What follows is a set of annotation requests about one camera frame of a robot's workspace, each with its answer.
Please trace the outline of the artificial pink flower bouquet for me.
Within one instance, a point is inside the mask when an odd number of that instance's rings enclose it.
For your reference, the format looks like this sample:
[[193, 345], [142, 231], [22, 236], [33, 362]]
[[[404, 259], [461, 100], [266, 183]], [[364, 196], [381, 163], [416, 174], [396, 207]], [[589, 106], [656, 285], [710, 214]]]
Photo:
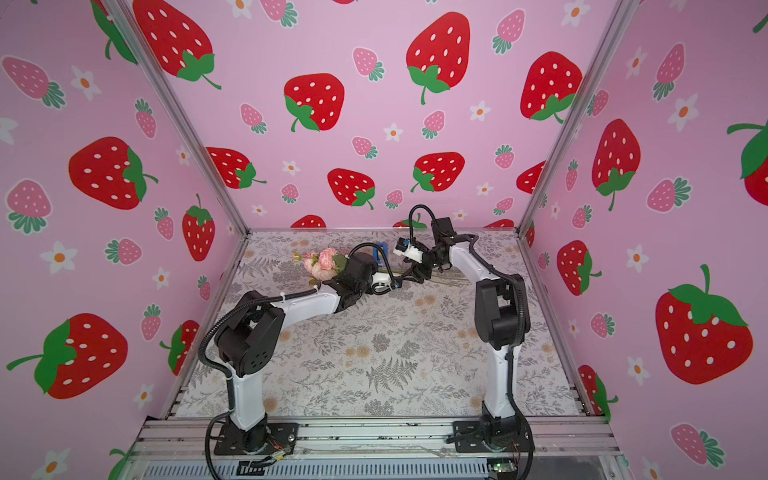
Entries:
[[[443, 239], [438, 243], [428, 248], [424, 244], [417, 242], [413, 239], [410, 240], [414, 246], [419, 247], [423, 252], [432, 249], [435, 246], [443, 246], [449, 248], [450, 253], [450, 269], [461, 271], [468, 279], [472, 281], [478, 281], [485, 277], [488, 273], [488, 269], [485, 267], [484, 260], [474, 251], [473, 247], [463, 248], [459, 244], [453, 241], [451, 238]], [[338, 251], [334, 248], [327, 248], [321, 252], [310, 252], [308, 254], [294, 256], [294, 260], [303, 264], [307, 272], [312, 277], [311, 285], [319, 289], [323, 285], [336, 288], [335, 277], [344, 269], [347, 259], [354, 253], [368, 253], [373, 255], [373, 247], [376, 247], [376, 243], [363, 242], [353, 247], [347, 254]], [[399, 273], [392, 269], [390, 256], [385, 261], [385, 266], [382, 267], [378, 264], [378, 272], [384, 272], [393, 276], [399, 283], [400, 287], [406, 281], [422, 284], [424, 282], [417, 282], [413, 277], [413, 263], [406, 258], [403, 261], [408, 265], [406, 270]], [[373, 290], [372, 294], [385, 294], [389, 291], [396, 289], [384, 289], [381, 291]]]

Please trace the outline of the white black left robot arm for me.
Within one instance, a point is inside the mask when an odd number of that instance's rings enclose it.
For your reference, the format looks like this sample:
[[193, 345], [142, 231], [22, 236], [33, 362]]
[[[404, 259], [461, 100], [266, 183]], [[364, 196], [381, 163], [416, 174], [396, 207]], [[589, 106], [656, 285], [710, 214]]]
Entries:
[[267, 455], [292, 441], [296, 426], [274, 434], [263, 405], [262, 370], [274, 356], [279, 337], [288, 326], [315, 317], [340, 313], [365, 295], [384, 295], [402, 286], [391, 269], [379, 270], [376, 259], [357, 251], [346, 258], [342, 271], [312, 288], [278, 296], [246, 292], [205, 334], [198, 349], [200, 363], [224, 374], [227, 412], [211, 420], [221, 429], [214, 447], [217, 455]]

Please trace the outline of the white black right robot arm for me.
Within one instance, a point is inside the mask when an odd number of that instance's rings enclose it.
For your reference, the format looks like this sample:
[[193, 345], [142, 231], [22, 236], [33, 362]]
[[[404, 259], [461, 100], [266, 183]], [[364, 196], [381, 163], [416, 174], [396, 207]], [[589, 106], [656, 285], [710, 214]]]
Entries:
[[516, 369], [531, 318], [527, 289], [519, 274], [504, 273], [477, 250], [479, 236], [459, 234], [449, 218], [431, 221], [435, 245], [426, 247], [412, 239], [421, 252], [414, 271], [428, 278], [435, 269], [460, 271], [475, 286], [474, 324], [489, 355], [488, 384], [479, 419], [463, 433], [454, 425], [446, 438], [458, 450], [482, 446], [490, 451], [515, 449], [535, 452], [531, 425], [515, 401]]

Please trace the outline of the blue tape dispenser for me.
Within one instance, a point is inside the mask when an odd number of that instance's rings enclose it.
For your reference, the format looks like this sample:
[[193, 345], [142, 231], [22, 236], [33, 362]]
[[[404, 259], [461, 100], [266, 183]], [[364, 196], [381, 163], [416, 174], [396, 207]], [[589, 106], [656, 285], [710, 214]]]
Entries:
[[377, 263], [384, 267], [385, 261], [388, 259], [388, 246], [385, 242], [377, 242], [376, 247], [373, 247], [373, 255]]

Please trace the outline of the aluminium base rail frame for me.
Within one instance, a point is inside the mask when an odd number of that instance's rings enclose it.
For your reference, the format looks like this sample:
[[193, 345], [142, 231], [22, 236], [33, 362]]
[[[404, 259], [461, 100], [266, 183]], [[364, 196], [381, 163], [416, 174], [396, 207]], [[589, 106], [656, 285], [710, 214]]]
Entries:
[[597, 417], [533, 417], [535, 451], [448, 438], [467, 418], [280, 417], [286, 454], [204, 456], [219, 435], [204, 419], [148, 421], [118, 479], [631, 479], [608, 424]]

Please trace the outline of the aluminium corner post right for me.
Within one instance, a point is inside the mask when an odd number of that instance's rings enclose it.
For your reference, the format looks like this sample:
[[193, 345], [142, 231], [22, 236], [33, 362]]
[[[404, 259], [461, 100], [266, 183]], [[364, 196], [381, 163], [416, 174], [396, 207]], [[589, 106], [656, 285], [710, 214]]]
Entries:
[[576, 134], [576, 129], [586, 113], [588, 102], [592, 94], [600, 86], [600, 82], [610, 66], [618, 47], [621, 45], [639, 4], [639, 0], [622, 0], [616, 3], [603, 37], [598, 43], [591, 63], [584, 74], [581, 87], [576, 94], [572, 106], [568, 109], [568, 115], [545, 162], [529, 206], [526, 208], [523, 218], [517, 227], [517, 234], [520, 238], [527, 233], [531, 222], [534, 220], [544, 194], [557, 173], [559, 164], [566, 156], [567, 150]]

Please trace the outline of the aluminium corner post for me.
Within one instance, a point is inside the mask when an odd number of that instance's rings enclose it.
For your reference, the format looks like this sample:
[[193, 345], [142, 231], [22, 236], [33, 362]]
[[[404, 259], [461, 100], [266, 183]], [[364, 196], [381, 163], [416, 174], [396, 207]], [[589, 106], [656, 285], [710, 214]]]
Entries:
[[197, 135], [182, 103], [166, 79], [166, 72], [154, 57], [150, 45], [140, 32], [132, 13], [129, 1], [106, 0], [104, 5], [112, 16], [116, 28], [122, 34], [132, 50], [138, 65], [143, 70], [149, 84], [163, 104], [180, 138], [192, 154], [198, 169], [205, 177], [218, 203], [222, 206], [235, 231], [242, 238], [247, 238], [250, 229], [235, 205], [224, 182], [220, 178], [203, 142]]
[[529, 206], [526, 208], [523, 218], [517, 227], [517, 234], [520, 238], [527, 233], [531, 222], [534, 220], [544, 194], [557, 173], [559, 164], [566, 156], [567, 150], [576, 134], [576, 129], [586, 113], [588, 102], [592, 94], [600, 86], [600, 82], [610, 66], [618, 47], [621, 45], [639, 4], [639, 0], [622, 0], [616, 3], [603, 37], [598, 43], [591, 63], [584, 74], [581, 87], [576, 94], [572, 106], [568, 109], [568, 115], [545, 162]]

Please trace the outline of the aluminium corner post left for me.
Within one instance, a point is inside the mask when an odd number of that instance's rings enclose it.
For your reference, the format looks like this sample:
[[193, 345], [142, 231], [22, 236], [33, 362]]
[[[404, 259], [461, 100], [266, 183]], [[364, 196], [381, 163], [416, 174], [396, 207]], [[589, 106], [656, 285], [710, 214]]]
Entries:
[[116, 28], [122, 34], [132, 50], [138, 65], [143, 70], [149, 84], [163, 104], [180, 138], [192, 154], [198, 169], [205, 177], [218, 203], [222, 206], [235, 231], [242, 238], [247, 238], [250, 229], [235, 205], [224, 182], [220, 178], [203, 142], [197, 135], [182, 103], [166, 79], [166, 72], [154, 57], [150, 45], [140, 32], [132, 13], [129, 1], [106, 0], [104, 5], [112, 16]]

